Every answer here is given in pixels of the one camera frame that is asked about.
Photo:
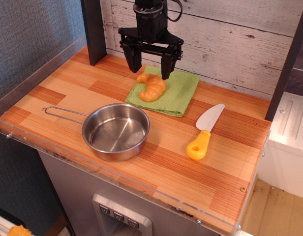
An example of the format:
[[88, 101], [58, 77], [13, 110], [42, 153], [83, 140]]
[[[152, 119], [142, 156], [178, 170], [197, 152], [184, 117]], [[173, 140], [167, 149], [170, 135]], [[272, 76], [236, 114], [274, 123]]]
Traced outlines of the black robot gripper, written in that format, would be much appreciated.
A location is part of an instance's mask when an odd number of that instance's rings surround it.
[[163, 10], [136, 13], [137, 26], [119, 28], [120, 47], [129, 69], [136, 73], [142, 67], [142, 53], [161, 56], [161, 76], [170, 77], [177, 60], [182, 58], [183, 40], [168, 31], [168, 18]]

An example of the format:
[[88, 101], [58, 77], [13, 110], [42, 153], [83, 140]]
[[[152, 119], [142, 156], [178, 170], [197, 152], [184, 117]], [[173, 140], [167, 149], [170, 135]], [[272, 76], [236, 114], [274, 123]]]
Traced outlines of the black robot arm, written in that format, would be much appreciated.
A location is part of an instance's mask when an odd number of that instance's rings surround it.
[[136, 0], [133, 6], [137, 27], [120, 28], [120, 47], [123, 49], [129, 69], [136, 73], [142, 67], [142, 53], [161, 57], [161, 76], [170, 77], [176, 61], [182, 58], [183, 40], [168, 31], [168, 21], [176, 19], [168, 16], [166, 0]]

